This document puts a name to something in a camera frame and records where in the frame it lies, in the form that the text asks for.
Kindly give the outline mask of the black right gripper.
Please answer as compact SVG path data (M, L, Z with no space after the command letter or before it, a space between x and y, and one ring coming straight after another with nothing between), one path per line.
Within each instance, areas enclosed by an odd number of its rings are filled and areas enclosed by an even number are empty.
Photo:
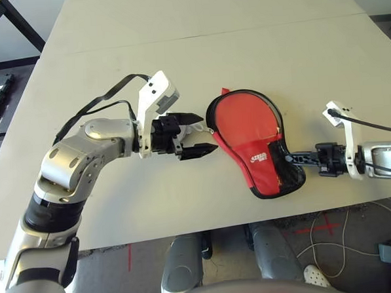
M348 172L345 150L344 146L336 142L320 143L316 144L316 152L296 151L292 153L291 156L293 158L289 162L299 166L318 166L320 176L339 176Z

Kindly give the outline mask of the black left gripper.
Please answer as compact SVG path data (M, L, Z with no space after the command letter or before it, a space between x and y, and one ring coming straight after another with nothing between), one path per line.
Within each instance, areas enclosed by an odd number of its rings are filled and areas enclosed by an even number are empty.
M200 123L203 118L194 113L168 113L152 120L151 151L158 154L177 155L180 161L201 158L215 151L219 146L211 143L182 147L177 136L180 125Z

